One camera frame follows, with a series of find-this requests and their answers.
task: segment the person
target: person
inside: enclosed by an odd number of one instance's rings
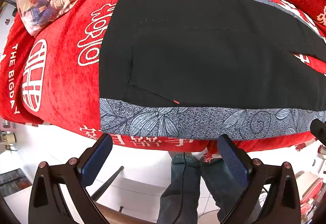
[[[244,189],[233,179],[222,158],[210,162],[199,161],[191,153],[169,152],[171,184],[160,198],[157,224],[197,224],[200,177],[220,208],[217,218],[221,222],[240,198]],[[257,202],[251,216],[245,222],[254,222],[261,210]]]

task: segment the blue gripper pad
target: blue gripper pad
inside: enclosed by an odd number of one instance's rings
[[[237,148],[226,134],[219,136],[217,148],[233,178],[240,186],[247,188],[252,172],[250,157],[243,149]]]
[[[113,147],[112,137],[107,135],[81,170],[81,185],[85,188],[93,184],[100,169],[106,161]]]

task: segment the black fabric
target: black fabric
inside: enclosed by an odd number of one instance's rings
[[[263,3],[119,0],[100,49],[100,97],[147,107],[324,110],[325,76],[292,53],[326,61],[323,39]]]

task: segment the black cable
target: black cable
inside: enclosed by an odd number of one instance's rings
[[[182,173],[182,182],[181,182],[181,205],[180,205],[180,210],[179,213],[177,215],[177,217],[175,218],[175,220],[172,222],[172,224],[176,224],[176,222],[178,221],[178,219],[181,216],[181,212],[182,212],[182,205],[183,205],[183,186],[184,186],[184,177],[185,177],[185,169],[187,167],[187,161],[185,160],[185,153],[184,153],[184,161],[185,161],[185,167]]]

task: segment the person's leg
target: person's leg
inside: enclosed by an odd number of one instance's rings
[[[177,153],[171,162],[171,184],[160,199],[158,224],[197,224],[200,168],[190,153]]]
[[[201,159],[200,169],[208,190],[220,208],[217,218],[222,221],[238,201],[244,188],[236,183],[222,158],[213,159],[207,163]],[[246,223],[255,221],[260,209],[258,202]]]

